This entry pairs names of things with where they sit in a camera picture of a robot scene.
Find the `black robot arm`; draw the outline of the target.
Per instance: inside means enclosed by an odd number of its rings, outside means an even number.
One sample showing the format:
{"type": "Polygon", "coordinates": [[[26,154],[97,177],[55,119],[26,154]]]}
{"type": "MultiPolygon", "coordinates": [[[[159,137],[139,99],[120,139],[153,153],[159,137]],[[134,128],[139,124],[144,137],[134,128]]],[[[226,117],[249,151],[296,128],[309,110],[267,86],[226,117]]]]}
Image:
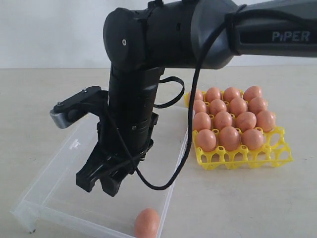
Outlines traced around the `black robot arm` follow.
{"type": "Polygon", "coordinates": [[[144,10],[117,8],[107,16],[103,34],[111,61],[109,88],[80,94],[77,109],[100,121],[98,142],[76,183],[89,192],[99,180],[103,191],[115,196],[153,145],[154,101],[166,68],[194,68],[196,89],[201,69],[220,69],[234,56],[314,58],[317,3],[155,0],[144,10]]]}

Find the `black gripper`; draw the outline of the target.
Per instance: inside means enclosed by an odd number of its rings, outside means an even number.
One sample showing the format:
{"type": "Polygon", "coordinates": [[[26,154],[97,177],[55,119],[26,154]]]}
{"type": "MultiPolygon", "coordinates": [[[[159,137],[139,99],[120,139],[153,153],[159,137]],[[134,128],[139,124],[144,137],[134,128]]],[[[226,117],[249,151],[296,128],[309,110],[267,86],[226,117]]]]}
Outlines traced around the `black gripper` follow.
{"type": "Polygon", "coordinates": [[[102,190],[116,196],[122,181],[135,172],[139,162],[153,146],[152,132],[159,119],[149,111],[98,114],[98,142],[87,162],[76,174],[76,185],[91,192],[97,180],[102,190]]]}

